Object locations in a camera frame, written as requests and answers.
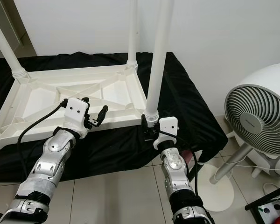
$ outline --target white fan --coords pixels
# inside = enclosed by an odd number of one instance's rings
[[[235,136],[244,143],[219,170],[211,165],[201,170],[200,195],[203,200],[206,198],[205,207],[210,211],[231,206],[234,191],[225,175],[253,149],[256,151],[251,155],[259,160],[256,164],[269,168],[273,164],[274,169],[280,169],[280,64],[256,71],[233,88],[226,97],[225,112]],[[269,156],[278,161],[269,163]]]

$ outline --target fan grille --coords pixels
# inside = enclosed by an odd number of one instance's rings
[[[280,154],[280,99],[277,96],[259,87],[238,87],[228,95],[225,110],[233,130],[246,143],[268,154]],[[243,116],[247,114],[259,121],[259,131],[253,133],[243,124]]]

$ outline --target tiled floor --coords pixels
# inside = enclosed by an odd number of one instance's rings
[[[217,120],[228,133],[230,128],[223,117]],[[236,141],[230,140],[209,164],[221,166],[237,148]],[[234,168],[230,180],[235,198],[229,209],[211,213],[216,224],[255,224],[244,206],[263,196],[265,182],[280,185],[280,180],[263,172],[253,179],[251,171],[252,168]],[[17,188],[16,183],[0,184],[0,212],[6,210]],[[161,160],[156,158],[138,170],[61,182],[50,204],[46,224],[171,224],[171,218]]]

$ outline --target black cloth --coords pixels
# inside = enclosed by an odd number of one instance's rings
[[[137,53],[138,76],[146,96],[152,56],[152,53]],[[125,64],[126,60],[125,53],[88,55],[81,52],[19,59],[27,71],[119,65]],[[0,108],[13,82],[7,62],[0,59]],[[200,162],[211,159],[227,143],[224,132],[173,53],[167,53],[158,110],[160,117],[178,118],[178,135],[196,151],[203,150]],[[29,169],[42,154],[43,143],[44,140],[21,144],[25,158],[34,148],[28,161]],[[181,151],[188,149],[180,142],[178,145]],[[62,180],[138,169],[157,155],[153,143],[144,141],[141,126],[92,132],[77,143],[66,163]],[[8,145],[0,150],[0,182],[19,182],[21,179],[16,145]]]

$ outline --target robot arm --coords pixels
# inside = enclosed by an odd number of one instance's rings
[[[89,121],[89,99],[70,98],[65,109],[63,128],[43,145],[43,153],[19,189],[0,224],[39,224],[46,221],[49,203],[76,141],[92,126],[99,126],[108,110],[104,106],[97,120]]]
[[[160,130],[177,135],[177,118],[162,118]],[[187,179],[187,164],[175,146],[176,139],[159,133],[154,148],[160,152],[165,175],[165,188],[173,213],[174,224],[212,224],[211,217],[203,208],[203,202],[196,196]]]

